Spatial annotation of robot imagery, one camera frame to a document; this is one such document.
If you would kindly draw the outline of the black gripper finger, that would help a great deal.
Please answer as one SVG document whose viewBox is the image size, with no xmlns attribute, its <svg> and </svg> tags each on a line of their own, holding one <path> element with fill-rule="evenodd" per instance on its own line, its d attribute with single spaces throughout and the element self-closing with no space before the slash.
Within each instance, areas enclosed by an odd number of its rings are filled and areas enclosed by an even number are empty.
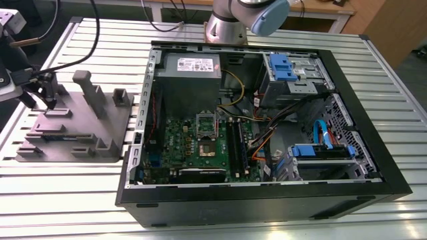
<svg viewBox="0 0 427 240">
<path fill-rule="evenodd" d="M 19 96 L 19 101 L 27 108 L 35 108 L 38 103 L 34 99 L 34 96 L 37 96 L 41 100 L 45 99 L 43 94 L 39 92 L 39 90 L 43 90 L 42 86 L 39 84 L 27 84 L 22 87 L 22 89 L 23 93 Z"/>
<path fill-rule="evenodd" d="M 58 77 L 55 72 L 49 72 L 38 76 L 38 97 L 45 102 L 47 109 L 54 110 L 58 104 Z"/>
</svg>

